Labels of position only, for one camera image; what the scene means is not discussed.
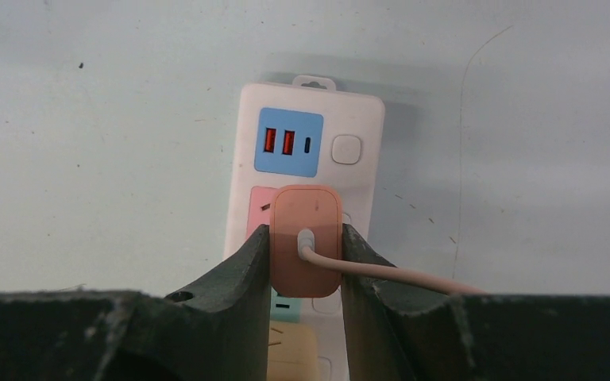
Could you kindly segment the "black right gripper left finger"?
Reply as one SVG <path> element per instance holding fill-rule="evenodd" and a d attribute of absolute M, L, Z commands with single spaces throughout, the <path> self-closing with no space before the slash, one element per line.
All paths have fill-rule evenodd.
<path fill-rule="evenodd" d="M 163 297 L 0 293 L 0 380 L 263 380 L 268 227 Z"/>

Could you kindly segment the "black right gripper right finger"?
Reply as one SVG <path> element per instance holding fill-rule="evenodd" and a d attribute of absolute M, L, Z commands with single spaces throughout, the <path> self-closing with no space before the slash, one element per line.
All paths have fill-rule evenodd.
<path fill-rule="evenodd" d="M 610 295 L 456 294 L 342 280 L 353 380 L 610 380 Z"/>

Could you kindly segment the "beige cube socket adapter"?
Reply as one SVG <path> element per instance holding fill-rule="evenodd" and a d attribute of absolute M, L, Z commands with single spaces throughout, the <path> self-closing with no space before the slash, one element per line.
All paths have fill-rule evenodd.
<path fill-rule="evenodd" d="M 300 323 L 270 321 L 267 380 L 320 380 L 315 332 Z"/>

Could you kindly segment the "pink usb charger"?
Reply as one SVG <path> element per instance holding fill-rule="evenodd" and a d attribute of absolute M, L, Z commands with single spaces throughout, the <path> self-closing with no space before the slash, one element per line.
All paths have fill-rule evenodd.
<path fill-rule="evenodd" d="M 325 298 L 342 281 L 320 264 L 342 258 L 342 201 L 323 185 L 290 185 L 272 198 L 269 222 L 270 281 L 288 298 Z"/>

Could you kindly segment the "white multicolour power strip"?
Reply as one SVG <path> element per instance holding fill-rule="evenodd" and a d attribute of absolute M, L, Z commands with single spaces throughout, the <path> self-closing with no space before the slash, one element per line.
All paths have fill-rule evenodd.
<path fill-rule="evenodd" d="M 271 377 L 296 369 L 286 351 L 297 348 L 317 360 L 314 378 L 349 378 L 342 274 L 302 259 L 298 235 L 335 259 L 343 225 L 367 236 L 384 116 L 378 97 L 339 91 L 326 78 L 250 83 L 241 92 L 224 254 L 268 226 Z"/>

